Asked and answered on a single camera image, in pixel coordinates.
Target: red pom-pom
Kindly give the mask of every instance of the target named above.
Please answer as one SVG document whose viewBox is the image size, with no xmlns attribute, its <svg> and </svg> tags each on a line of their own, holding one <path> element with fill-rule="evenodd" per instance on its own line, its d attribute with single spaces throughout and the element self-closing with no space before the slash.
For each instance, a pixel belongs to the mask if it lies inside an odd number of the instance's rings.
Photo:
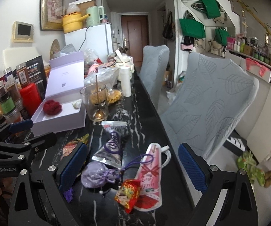
<svg viewBox="0 0 271 226">
<path fill-rule="evenodd" d="M 56 115 L 62 110 L 62 105 L 59 102 L 48 100 L 44 103 L 43 111 L 48 115 Z"/>
</svg>

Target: yellow branch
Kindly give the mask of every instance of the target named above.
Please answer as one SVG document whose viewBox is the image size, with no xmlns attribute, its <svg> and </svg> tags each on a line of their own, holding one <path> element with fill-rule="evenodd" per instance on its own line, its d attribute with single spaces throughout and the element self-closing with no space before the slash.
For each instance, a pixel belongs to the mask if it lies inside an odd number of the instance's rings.
<svg viewBox="0 0 271 226">
<path fill-rule="evenodd" d="M 267 25 L 265 23 L 263 23 L 253 12 L 251 9 L 248 8 L 248 6 L 246 6 L 242 0 L 237 0 L 237 2 L 242 6 L 242 8 L 247 11 L 249 14 L 251 14 L 255 20 L 257 20 L 257 22 L 262 25 L 262 27 L 269 33 L 269 35 L 271 36 L 271 31 L 270 29 L 267 27 Z"/>
</svg>

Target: white thermos cup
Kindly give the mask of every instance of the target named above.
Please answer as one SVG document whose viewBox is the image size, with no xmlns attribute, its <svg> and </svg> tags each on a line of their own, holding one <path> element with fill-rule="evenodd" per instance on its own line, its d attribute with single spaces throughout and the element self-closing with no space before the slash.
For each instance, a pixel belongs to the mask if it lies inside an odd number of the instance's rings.
<svg viewBox="0 0 271 226">
<path fill-rule="evenodd" d="M 122 66 L 120 68 L 120 78 L 121 78 L 121 87 L 122 87 L 122 95 L 124 97 L 131 96 L 131 84 L 130 84 L 130 68 L 127 66 Z"/>
</svg>

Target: white refrigerator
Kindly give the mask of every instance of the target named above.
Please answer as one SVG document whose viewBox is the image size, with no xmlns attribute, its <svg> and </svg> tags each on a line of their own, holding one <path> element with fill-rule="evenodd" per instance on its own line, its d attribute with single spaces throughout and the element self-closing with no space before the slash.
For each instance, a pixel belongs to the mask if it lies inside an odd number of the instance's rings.
<svg viewBox="0 0 271 226">
<path fill-rule="evenodd" d="M 96 25 L 67 33 L 65 34 L 65 43 L 66 45 L 72 44 L 77 51 L 84 51 L 88 48 L 94 49 L 100 60 L 107 63 L 107 55 L 113 52 L 111 24 Z"/>
</svg>

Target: brown wooden door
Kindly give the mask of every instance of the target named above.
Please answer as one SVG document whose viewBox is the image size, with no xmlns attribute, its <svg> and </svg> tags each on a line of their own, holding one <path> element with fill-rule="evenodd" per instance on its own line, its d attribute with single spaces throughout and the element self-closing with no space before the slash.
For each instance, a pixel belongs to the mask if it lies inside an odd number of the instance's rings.
<svg viewBox="0 0 271 226">
<path fill-rule="evenodd" d="M 135 67 L 142 66 L 143 47 L 148 45 L 148 16 L 121 16 L 123 30 L 123 48 L 128 48 L 127 54 L 132 56 Z"/>
</svg>

